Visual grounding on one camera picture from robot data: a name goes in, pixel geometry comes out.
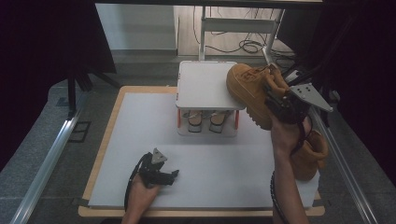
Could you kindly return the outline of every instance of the forearm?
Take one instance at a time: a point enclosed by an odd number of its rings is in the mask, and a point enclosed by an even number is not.
[[[125,212],[125,215],[122,218],[121,224],[137,224],[139,223],[140,218],[142,217],[142,212],[133,211],[128,207]]]
[[[290,164],[290,156],[274,148],[276,200],[289,223],[309,223]],[[274,214],[274,222],[280,221]]]

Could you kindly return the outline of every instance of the boot sole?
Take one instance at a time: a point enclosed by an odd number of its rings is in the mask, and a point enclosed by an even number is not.
[[[226,86],[228,92],[231,94],[231,96],[235,99],[235,101],[245,105],[247,107],[247,113],[253,119],[253,121],[256,123],[256,125],[260,126],[264,130],[271,130],[272,123],[271,120],[265,120],[260,116],[260,113],[257,112],[254,109],[254,105],[250,104],[249,101],[245,101],[244,98],[238,93],[238,91],[234,91],[232,88],[232,84],[230,83],[230,80],[227,78],[226,80]]]

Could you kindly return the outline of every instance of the metal rail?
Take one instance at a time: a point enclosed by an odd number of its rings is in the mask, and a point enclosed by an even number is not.
[[[359,212],[361,213],[361,217],[364,223],[367,224],[378,223],[375,218],[375,214],[373,213],[373,210],[371,208],[371,205],[367,201],[366,196],[364,195],[364,192],[361,189],[361,186],[358,184],[358,182],[355,179],[355,176],[350,171],[349,166],[347,165],[347,161],[344,158],[340,147],[337,145],[337,142],[335,141],[330,128],[326,127],[323,124],[320,115],[318,114],[318,111],[315,108],[313,108],[311,111],[313,112],[312,114],[321,132],[329,142],[330,145],[329,150],[334,157],[335,163],[338,169],[340,170],[341,176],[344,178],[344,182],[346,183],[346,186],[353,198],[353,201],[355,202]]]
[[[261,7],[322,9],[329,7],[353,7],[359,0],[322,1],[322,0],[94,0],[104,4],[135,4],[165,6],[202,6],[202,7]]]
[[[27,223],[30,215],[32,215],[35,205],[37,204],[44,187],[46,187],[47,182],[50,179],[50,175],[52,174],[52,171],[64,150],[67,139],[69,138],[74,126],[76,125],[76,122],[78,121],[81,110],[86,103],[87,96],[88,93],[82,93],[78,99],[76,115],[72,119],[68,119],[64,122],[64,126],[59,131],[58,136],[50,148],[46,159],[44,159],[43,163],[41,164],[35,179],[33,180],[20,204],[20,207],[17,209],[14,218],[12,218],[10,222],[11,224]]]

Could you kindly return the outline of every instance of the gray floor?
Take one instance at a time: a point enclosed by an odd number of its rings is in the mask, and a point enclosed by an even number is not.
[[[118,73],[111,75],[122,85],[176,86],[178,63],[196,60],[196,57],[127,56],[115,55]],[[209,58],[210,60],[262,64],[263,58]],[[29,223],[100,223],[102,218],[78,215],[81,198],[91,168],[106,129],[118,90],[103,80],[91,76],[93,89],[79,122],[91,125],[85,138],[73,133],[64,148],[52,176],[35,207]],[[54,85],[49,100],[35,126],[26,136],[18,151],[0,174],[0,223],[9,223],[28,190],[42,161],[45,159],[68,108],[66,82]],[[378,223],[396,223],[396,189],[387,179],[370,152],[350,130],[337,111],[330,114],[330,124],[339,147],[373,207]],[[312,223],[363,223],[332,154],[327,166],[320,171],[319,192],[326,213],[311,217]],[[270,223],[265,218],[251,219],[148,219],[144,223]]]

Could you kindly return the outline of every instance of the black curtain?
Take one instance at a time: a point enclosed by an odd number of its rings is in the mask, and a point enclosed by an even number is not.
[[[91,0],[0,2],[0,151],[7,164],[52,85],[86,67],[116,73]]]
[[[359,9],[358,17],[329,66],[315,73],[314,78],[329,77],[325,82],[341,96],[338,110],[396,185],[396,3],[371,0],[362,5],[363,2],[350,8]],[[328,8],[319,15],[315,11],[290,11],[285,14],[286,22],[282,22],[278,38],[296,50],[297,62],[309,70],[322,62],[349,13],[349,9],[338,8]],[[307,28],[294,31],[307,21]]]

